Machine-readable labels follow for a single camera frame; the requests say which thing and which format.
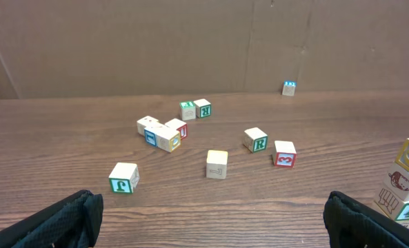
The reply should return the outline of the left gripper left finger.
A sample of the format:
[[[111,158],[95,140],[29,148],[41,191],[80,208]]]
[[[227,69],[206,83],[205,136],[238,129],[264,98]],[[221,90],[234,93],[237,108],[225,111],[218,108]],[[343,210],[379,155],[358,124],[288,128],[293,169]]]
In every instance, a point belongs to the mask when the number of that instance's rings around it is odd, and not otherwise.
[[[0,247],[94,247],[103,196],[83,189],[0,231]]]

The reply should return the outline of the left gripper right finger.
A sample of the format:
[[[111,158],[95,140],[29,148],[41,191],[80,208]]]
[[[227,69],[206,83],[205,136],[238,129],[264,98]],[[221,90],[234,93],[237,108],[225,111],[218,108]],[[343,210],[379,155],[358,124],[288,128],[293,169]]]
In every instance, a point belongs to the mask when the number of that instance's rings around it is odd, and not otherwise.
[[[409,248],[409,229],[341,193],[330,193],[323,221],[331,248]]]

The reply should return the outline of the green number four block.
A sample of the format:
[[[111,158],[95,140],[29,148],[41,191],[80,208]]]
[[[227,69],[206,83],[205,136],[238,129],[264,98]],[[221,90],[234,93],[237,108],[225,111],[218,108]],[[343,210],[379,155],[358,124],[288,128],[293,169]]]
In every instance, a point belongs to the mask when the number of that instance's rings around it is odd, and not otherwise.
[[[409,201],[404,201],[390,189],[382,187],[374,197],[375,203],[391,219],[409,220]]]

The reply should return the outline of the blue top picture block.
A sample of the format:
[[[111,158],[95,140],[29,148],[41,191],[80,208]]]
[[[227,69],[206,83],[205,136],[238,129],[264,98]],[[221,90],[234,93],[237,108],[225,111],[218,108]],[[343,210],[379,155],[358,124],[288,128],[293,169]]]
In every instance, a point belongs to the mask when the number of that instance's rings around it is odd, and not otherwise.
[[[383,183],[403,201],[409,201],[409,172],[402,166],[393,163],[385,176]]]

